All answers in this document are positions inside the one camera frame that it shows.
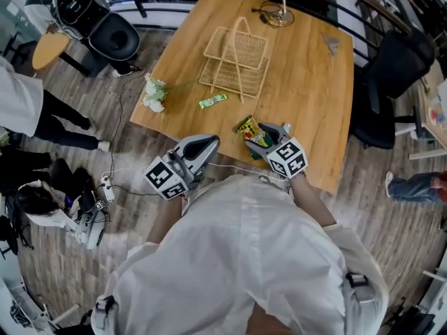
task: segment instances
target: white coat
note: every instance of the white coat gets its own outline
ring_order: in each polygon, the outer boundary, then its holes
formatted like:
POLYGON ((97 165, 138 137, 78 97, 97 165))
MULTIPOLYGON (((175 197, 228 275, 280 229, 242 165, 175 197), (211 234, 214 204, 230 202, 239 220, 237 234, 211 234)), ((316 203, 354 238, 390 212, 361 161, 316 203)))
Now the white coat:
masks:
POLYGON ((99 299, 109 295, 108 317, 92 316, 97 335, 245 334, 255 302, 293 334, 375 335, 388 303, 352 230, 323 229, 287 193, 240 175, 201 193, 160 245, 129 257, 99 299), (344 289, 348 269, 372 286, 366 316, 344 289))

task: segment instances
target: desk lamp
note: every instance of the desk lamp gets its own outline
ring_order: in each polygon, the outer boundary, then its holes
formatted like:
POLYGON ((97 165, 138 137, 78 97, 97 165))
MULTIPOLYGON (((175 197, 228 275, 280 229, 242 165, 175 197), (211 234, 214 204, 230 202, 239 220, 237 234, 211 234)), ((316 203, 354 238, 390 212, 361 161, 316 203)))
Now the desk lamp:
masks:
POLYGON ((266 5, 263 10, 267 13, 268 23, 275 27, 289 26, 295 20, 292 12, 286 8, 286 0, 282 0, 282 7, 266 5))

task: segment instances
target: power strip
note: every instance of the power strip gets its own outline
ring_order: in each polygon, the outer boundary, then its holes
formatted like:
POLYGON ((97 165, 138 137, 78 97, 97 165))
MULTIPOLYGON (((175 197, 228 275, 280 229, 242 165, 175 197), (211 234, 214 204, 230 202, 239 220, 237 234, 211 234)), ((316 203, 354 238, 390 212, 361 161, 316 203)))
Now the power strip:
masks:
POLYGON ((108 202, 115 201, 115 192, 112 188, 112 183, 110 183, 110 177, 109 176, 103 176, 101 177, 101 183, 103 184, 103 190, 105 198, 108 202))

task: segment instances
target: green snack package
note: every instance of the green snack package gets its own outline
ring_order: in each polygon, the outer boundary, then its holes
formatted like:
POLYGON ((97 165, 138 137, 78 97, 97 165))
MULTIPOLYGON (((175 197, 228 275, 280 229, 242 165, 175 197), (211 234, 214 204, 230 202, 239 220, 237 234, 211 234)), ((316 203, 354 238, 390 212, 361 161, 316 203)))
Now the green snack package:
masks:
POLYGON ((217 96, 214 96, 209 99, 201 100, 198 104, 200 108, 204 109, 206 107, 211 107, 213 104, 216 104, 220 101, 226 101, 226 95, 225 94, 217 94, 217 96))

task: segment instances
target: snack bag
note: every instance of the snack bag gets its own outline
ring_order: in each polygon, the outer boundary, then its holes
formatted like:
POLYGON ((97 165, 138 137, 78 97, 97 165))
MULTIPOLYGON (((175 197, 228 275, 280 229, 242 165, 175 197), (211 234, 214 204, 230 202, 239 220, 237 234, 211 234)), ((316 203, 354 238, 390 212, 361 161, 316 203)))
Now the snack bag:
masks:
MULTIPOLYGON (((245 140, 251 140, 252 142, 268 148, 273 145, 272 138, 261 128, 259 128, 258 123, 253 118, 252 115, 249 115, 235 130, 236 133, 244 134, 245 140)), ((258 160, 261 158, 257 153, 251 152, 251 157, 254 160, 258 160)))

